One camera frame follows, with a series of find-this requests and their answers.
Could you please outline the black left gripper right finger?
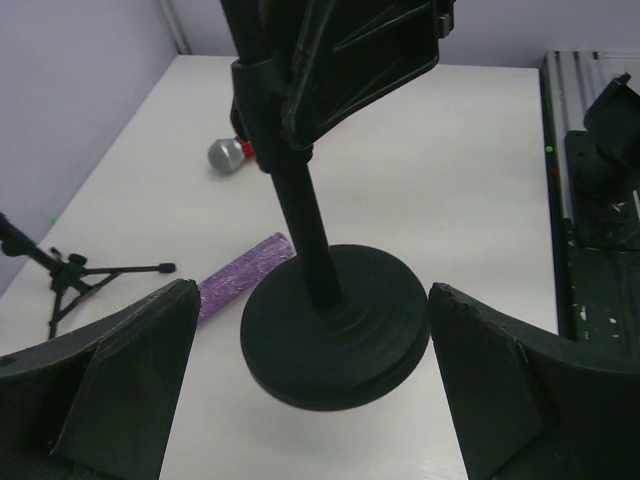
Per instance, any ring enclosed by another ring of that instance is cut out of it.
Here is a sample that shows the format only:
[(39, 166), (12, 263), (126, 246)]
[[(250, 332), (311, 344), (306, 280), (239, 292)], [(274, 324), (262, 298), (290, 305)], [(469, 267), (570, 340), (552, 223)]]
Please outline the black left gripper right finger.
[(443, 283), (431, 337), (470, 479), (636, 479), (639, 364)]

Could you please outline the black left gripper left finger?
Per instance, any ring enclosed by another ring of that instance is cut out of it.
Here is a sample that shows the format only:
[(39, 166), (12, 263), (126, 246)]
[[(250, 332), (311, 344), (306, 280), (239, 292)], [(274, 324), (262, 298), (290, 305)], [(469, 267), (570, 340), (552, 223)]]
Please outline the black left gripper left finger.
[(199, 309), (179, 279), (2, 356), (2, 478), (159, 478)]

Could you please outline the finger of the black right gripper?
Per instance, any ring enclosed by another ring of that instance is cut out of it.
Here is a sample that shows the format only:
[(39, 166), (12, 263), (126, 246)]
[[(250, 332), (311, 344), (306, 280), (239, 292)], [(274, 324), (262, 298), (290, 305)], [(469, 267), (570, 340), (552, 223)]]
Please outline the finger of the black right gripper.
[(283, 134), (310, 147), (349, 116), (432, 70), (451, 1), (306, 1), (290, 56)]

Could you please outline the black tripod shock-mount stand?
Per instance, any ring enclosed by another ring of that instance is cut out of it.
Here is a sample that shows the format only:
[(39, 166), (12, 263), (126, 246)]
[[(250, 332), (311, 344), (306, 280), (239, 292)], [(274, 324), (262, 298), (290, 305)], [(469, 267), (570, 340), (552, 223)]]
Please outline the black tripod shock-mount stand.
[(83, 255), (71, 253), (64, 257), (54, 247), (45, 252), (4, 214), (1, 214), (1, 251), (11, 258), (28, 257), (48, 271), (50, 290), (54, 293), (48, 340), (57, 336), (58, 326), (67, 315), (121, 275), (152, 272), (168, 275), (177, 270), (171, 262), (151, 266), (88, 268), (88, 259)]

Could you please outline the red glitter microphone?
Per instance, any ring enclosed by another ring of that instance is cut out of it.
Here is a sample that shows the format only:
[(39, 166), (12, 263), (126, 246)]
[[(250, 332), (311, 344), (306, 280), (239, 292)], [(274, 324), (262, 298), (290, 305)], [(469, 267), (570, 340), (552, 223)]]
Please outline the red glitter microphone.
[(221, 176), (233, 174), (254, 157), (252, 144), (240, 137), (216, 140), (208, 149), (209, 164)]

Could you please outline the round-base mic stand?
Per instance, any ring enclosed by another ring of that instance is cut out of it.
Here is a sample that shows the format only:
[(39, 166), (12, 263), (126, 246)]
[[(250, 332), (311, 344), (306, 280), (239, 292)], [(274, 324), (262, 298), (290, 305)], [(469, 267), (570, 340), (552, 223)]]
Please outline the round-base mic stand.
[(328, 242), (309, 172), (314, 142), (297, 150), (283, 134), (290, 66), (265, 25), (275, 2), (227, 1), (236, 50), (235, 128), (274, 184), (295, 256), (250, 295), (241, 349), (274, 398), (311, 411), (370, 403), (416, 368), (429, 342), (427, 296), (402, 261), (363, 245)]

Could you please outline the purple glitter microphone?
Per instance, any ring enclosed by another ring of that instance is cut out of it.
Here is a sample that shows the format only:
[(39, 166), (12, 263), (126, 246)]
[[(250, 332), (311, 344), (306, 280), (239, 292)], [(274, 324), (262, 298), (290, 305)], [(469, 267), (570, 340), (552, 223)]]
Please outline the purple glitter microphone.
[(291, 243), (284, 234), (277, 232), (208, 276), (199, 284), (198, 321), (216, 315), (293, 256)]

